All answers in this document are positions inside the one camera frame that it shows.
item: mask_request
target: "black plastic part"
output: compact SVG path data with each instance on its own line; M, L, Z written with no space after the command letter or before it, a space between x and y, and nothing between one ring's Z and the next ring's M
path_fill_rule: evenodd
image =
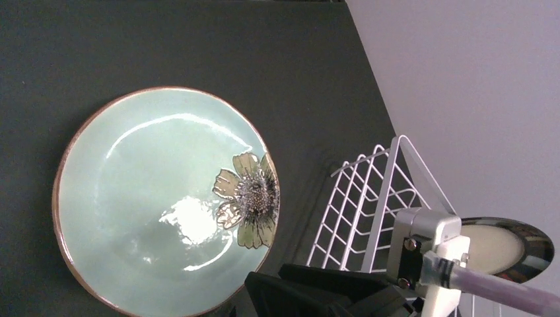
M245 287L257 315L409 316L413 307L383 275L285 264L281 279L251 272Z
M421 297L418 297L412 302L412 307L416 312L422 312L422 308L424 308L424 300Z
M416 249L408 250L404 246L404 242L407 238L403 239L402 253L401 253L401 265L399 266L399 279L406 279L410 283L410 289L415 289L416 284L420 281L420 273L422 270L423 255L420 252L422 247L422 242L420 239L415 239Z

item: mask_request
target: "light green ceramic plate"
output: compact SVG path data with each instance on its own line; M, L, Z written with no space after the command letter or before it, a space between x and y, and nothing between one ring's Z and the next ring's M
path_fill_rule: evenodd
M198 90L117 99L74 136L53 191L81 285L132 316L190 316L231 297L271 246L279 184L252 124Z

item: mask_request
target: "wire dish rack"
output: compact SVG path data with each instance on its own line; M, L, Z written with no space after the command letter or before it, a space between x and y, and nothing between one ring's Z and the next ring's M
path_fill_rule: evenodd
M386 272L398 209L422 205L430 208L423 194L400 167L405 157L422 173L434 195L432 197L439 200L443 210L456 215L411 141L404 135L395 137L390 148L377 145L371 155L359 155L354 162L344 162L331 175L336 177L336 183L309 253L307 266L367 273ZM413 293L406 291L404 295L408 300L416 299ZM476 315L475 300L477 303L486 302L482 310L476 305ZM501 317L503 310L501 304L467 294L462 295L460 307L463 315L468 312L471 316ZM454 315L460 315L458 310L455 310Z

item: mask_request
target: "bowl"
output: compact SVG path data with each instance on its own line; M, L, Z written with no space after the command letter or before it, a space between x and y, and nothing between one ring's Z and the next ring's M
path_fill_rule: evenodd
M130 316L196 316L265 260L279 198L267 147L239 111L200 90L155 87L78 130L53 220L66 264L98 300Z
M467 268L516 283L537 277L554 258L548 235L513 219L464 218L461 234L471 239Z

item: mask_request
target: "plastic tube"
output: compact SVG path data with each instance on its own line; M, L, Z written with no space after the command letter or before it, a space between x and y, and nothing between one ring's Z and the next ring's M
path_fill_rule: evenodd
M460 267L432 251L424 254L420 283L459 289L537 316L560 316L560 297Z

